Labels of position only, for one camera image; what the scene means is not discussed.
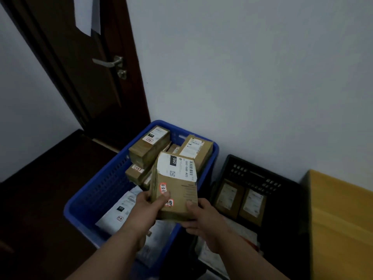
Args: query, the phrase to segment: person's left hand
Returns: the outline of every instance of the person's left hand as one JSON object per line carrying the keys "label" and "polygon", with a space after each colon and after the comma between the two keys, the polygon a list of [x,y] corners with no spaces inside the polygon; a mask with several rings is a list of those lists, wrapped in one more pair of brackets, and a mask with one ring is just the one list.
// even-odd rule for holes
{"label": "person's left hand", "polygon": [[148,202],[149,198],[150,191],[141,192],[137,195],[135,206],[120,228],[120,231],[130,231],[134,234],[138,242],[139,250],[145,244],[146,234],[150,227],[156,222],[158,211],[160,211],[170,199],[170,193],[166,192],[153,203]]}

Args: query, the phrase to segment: yellow wooden furniture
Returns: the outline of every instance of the yellow wooden furniture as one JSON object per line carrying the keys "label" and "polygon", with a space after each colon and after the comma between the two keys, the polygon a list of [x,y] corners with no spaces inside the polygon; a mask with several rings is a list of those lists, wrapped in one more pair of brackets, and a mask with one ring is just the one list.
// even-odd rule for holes
{"label": "yellow wooden furniture", "polygon": [[310,170],[313,279],[373,279],[373,192]]}

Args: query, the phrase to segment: red-bordered sticker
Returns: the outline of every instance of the red-bordered sticker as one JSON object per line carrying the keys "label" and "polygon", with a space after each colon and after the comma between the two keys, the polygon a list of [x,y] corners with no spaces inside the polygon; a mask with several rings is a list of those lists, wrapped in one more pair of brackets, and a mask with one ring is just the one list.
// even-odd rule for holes
{"label": "red-bordered sticker", "polygon": [[161,191],[161,193],[167,192],[166,183],[160,183],[159,190]]}
{"label": "red-bordered sticker", "polygon": [[173,199],[169,199],[168,202],[165,203],[167,207],[173,207]]}

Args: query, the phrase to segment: forearm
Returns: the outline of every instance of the forearm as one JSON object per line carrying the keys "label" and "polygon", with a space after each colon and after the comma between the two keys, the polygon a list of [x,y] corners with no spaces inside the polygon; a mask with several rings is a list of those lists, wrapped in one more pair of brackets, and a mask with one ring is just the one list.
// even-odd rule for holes
{"label": "forearm", "polygon": [[288,279],[236,233],[221,238],[219,255],[232,280]]}
{"label": "forearm", "polygon": [[125,279],[137,249],[137,236],[132,231],[119,230],[67,279]]}

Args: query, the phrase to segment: dark wooden floor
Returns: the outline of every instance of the dark wooden floor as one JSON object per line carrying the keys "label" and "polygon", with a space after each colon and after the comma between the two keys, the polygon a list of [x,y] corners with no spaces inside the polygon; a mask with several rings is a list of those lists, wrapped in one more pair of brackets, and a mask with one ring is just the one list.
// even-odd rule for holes
{"label": "dark wooden floor", "polygon": [[115,155],[77,131],[0,184],[0,278],[64,279],[96,250],[63,208]]}

